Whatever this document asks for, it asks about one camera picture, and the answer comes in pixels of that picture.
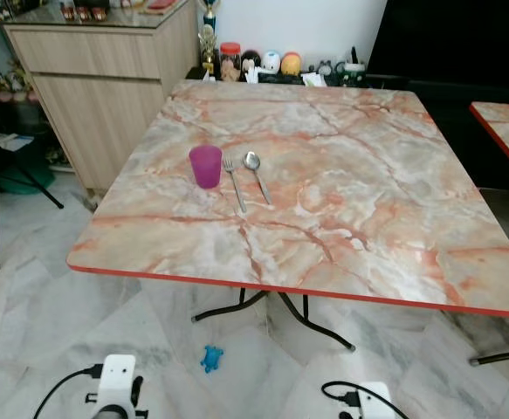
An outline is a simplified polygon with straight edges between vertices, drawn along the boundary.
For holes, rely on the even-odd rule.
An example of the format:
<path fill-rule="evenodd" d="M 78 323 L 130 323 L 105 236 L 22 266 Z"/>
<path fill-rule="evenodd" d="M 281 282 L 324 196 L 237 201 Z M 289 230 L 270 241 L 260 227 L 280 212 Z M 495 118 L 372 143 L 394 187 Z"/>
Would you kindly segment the small blue toy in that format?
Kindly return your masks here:
<path fill-rule="evenodd" d="M 206 346 L 203 348 L 203 357 L 201 359 L 201 367 L 205 374 L 211 374 L 221 366 L 222 356 L 225 351 L 221 347 Z"/>

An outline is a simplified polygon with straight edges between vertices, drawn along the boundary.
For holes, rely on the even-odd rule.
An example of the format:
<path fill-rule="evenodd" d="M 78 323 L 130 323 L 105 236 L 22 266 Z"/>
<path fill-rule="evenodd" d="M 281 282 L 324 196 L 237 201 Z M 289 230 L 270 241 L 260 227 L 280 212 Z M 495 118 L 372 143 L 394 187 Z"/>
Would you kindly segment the light wooden cabinet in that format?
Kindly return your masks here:
<path fill-rule="evenodd" d="M 197 60 L 196 0 L 160 12 L 108 10 L 103 21 L 67 20 L 61 4 L 3 28 L 87 192 L 114 183 L 178 81 Z"/>

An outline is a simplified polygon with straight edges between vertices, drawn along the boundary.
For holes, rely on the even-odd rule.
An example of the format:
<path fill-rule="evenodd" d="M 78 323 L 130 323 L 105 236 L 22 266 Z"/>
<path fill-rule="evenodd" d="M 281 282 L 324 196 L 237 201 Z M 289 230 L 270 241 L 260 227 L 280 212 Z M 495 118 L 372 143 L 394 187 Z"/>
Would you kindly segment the silver metal fork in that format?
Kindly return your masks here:
<path fill-rule="evenodd" d="M 235 171 L 237 171 L 237 165 L 235 165 L 234 161 L 229 159 L 229 157 L 222 157 L 222 165 L 224 171 L 230 177 L 231 187 L 234 190 L 235 196 L 237 196 L 237 204 L 239 207 L 239 211 L 241 211 L 242 213 L 246 213 L 247 208 L 245 206 L 245 201 L 242 197 L 241 188 L 239 188 L 237 178 L 235 178 Z"/>

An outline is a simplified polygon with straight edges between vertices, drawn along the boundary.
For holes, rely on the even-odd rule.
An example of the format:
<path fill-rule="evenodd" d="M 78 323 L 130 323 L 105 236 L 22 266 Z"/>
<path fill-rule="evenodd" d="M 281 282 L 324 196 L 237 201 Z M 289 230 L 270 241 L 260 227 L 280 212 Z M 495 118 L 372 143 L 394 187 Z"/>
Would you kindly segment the green plastic basin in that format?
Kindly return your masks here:
<path fill-rule="evenodd" d="M 42 184 L 44 188 L 50 187 L 55 181 L 55 175 L 47 165 L 42 162 L 22 162 L 19 165 L 8 165 L 0 168 L 0 193 L 13 193 L 13 195 L 35 195 L 41 193 L 38 188 L 33 187 L 33 182 L 26 178 L 25 170 L 30 173 L 36 183 Z"/>

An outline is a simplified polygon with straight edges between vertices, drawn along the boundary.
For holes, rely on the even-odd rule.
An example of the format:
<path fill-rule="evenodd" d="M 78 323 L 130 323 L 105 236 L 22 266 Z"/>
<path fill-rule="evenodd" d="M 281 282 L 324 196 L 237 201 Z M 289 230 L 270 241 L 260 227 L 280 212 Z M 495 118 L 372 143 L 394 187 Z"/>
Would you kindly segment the black television screen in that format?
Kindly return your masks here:
<path fill-rule="evenodd" d="M 509 0 L 387 0 L 368 71 L 509 88 Z"/>

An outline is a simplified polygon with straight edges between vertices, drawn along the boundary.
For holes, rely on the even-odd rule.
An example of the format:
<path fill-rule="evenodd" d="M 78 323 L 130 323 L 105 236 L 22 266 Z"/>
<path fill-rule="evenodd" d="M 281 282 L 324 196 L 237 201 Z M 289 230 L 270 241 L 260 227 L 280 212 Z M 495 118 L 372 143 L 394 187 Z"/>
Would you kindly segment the clear jar with red lid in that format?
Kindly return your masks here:
<path fill-rule="evenodd" d="M 238 81 L 241 79 L 241 45 L 235 41 L 224 41 L 219 45 L 219 79 Z"/>

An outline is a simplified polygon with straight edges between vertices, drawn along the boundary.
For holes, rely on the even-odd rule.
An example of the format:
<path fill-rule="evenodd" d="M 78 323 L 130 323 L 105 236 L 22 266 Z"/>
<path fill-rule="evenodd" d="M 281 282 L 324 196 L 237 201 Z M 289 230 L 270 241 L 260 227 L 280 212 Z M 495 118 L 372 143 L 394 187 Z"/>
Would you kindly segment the black metal table legs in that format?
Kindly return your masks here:
<path fill-rule="evenodd" d="M 253 295 L 250 296 L 249 299 L 246 298 L 246 288 L 239 288 L 239 296 L 238 302 L 235 305 L 229 305 L 224 307 L 215 308 L 215 310 L 209 310 L 197 315 L 194 315 L 191 318 L 191 322 L 201 322 L 203 319 L 213 318 L 213 316 L 226 314 L 226 313 L 234 313 L 242 310 L 246 310 L 246 308 L 251 307 L 255 303 L 258 303 L 263 297 L 266 297 L 270 294 L 269 291 L 258 291 L 254 292 Z M 289 310 L 289 313 L 301 324 L 305 325 L 305 327 L 310 328 L 315 332 L 326 335 L 328 338 L 337 340 L 338 343 L 346 348 L 349 353 L 353 353 L 355 351 L 355 346 L 353 343 L 350 343 L 349 340 L 343 339 L 338 333 L 327 330 L 327 328 L 314 323 L 310 320 L 309 316 L 309 296 L 302 295 L 301 296 L 301 306 L 298 308 L 297 305 L 294 305 L 290 296 L 286 294 L 286 292 L 278 292 L 279 299 L 285 303 L 285 307 Z"/>

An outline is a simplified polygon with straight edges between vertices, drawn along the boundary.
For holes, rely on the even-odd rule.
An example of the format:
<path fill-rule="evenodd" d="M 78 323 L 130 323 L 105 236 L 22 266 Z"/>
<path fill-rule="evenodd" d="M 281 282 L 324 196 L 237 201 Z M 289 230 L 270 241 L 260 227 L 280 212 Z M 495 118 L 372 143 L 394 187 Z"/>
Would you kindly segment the orange yellow round toy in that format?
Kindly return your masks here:
<path fill-rule="evenodd" d="M 299 76 L 302 71 L 302 58 L 297 52 L 287 52 L 279 61 L 279 72 L 287 76 Z"/>

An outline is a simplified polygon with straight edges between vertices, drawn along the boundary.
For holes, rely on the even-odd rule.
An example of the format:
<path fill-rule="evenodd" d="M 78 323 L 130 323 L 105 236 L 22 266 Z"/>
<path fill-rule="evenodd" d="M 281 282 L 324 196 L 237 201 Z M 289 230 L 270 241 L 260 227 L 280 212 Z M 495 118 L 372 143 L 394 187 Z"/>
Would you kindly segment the white round figurine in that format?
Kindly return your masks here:
<path fill-rule="evenodd" d="M 276 51 L 267 51 L 262 60 L 262 73 L 279 73 L 281 66 L 281 53 Z"/>

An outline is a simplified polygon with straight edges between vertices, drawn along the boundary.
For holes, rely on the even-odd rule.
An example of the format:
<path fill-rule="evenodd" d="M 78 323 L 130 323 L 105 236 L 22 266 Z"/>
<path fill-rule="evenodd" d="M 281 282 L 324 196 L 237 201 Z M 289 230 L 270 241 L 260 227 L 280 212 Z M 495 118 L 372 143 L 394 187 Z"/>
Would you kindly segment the gold and blue trophy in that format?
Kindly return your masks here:
<path fill-rule="evenodd" d="M 214 75 L 216 64 L 216 16 L 214 5 L 218 0 L 201 0 L 203 4 L 202 27 L 198 32 L 201 65 L 207 75 Z"/>

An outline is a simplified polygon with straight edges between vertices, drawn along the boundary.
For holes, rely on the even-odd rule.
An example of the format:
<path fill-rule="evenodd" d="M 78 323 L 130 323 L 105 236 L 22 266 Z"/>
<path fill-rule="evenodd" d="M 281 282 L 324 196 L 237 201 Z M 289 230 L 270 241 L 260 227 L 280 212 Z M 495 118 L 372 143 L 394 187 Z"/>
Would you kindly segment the silver metal spoon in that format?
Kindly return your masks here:
<path fill-rule="evenodd" d="M 265 181 L 262 180 L 261 175 L 259 175 L 258 169 L 259 165 L 261 165 L 261 160 L 259 160 L 259 156 L 257 153 L 254 153 L 253 151 L 249 151 L 244 155 L 243 159 L 244 167 L 247 168 L 247 170 L 250 170 L 254 174 L 255 180 L 257 180 L 259 191 L 262 192 L 262 195 L 265 197 L 267 204 L 272 204 L 271 195 L 269 192 L 269 189 L 266 187 Z"/>

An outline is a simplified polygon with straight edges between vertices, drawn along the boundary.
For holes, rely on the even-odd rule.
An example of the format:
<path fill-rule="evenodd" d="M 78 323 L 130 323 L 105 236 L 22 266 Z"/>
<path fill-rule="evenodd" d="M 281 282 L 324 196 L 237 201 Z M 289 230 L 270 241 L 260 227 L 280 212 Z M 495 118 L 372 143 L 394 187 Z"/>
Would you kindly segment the purple plastic cup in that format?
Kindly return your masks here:
<path fill-rule="evenodd" d="M 198 145 L 188 153 L 195 183 L 199 188 L 210 190 L 221 181 L 223 150 L 215 145 Z"/>

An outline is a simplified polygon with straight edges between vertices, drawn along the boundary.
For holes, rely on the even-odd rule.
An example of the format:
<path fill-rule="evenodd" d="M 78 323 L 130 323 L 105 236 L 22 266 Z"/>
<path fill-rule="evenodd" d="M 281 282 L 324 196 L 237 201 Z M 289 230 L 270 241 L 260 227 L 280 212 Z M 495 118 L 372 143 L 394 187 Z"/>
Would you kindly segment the dark green mug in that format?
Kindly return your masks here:
<path fill-rule="evenodd" d="M 340 84 L 346 87 L 365 87 L 366 69 L 366 65 L 358 59 L 357 49 L 351 48 L 348 60 L 338 66 Z"/>

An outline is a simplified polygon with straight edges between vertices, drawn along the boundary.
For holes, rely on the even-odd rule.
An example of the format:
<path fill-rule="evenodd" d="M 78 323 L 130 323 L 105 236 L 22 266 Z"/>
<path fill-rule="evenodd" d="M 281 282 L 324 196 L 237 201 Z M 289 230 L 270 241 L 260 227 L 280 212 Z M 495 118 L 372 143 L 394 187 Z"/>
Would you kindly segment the glass display cabinet with toys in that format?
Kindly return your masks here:
<path fill-rule="evenodd" d="M 44 0 L 0 0 L 0 124 L 10 133 L 35 137 L 39 154 L 54 170 L 72 172 L 66 152 L 58 142 L 36 87 L 28 79 L 5 32 L 5 21 L 16 12 L 30 11 Z"/>

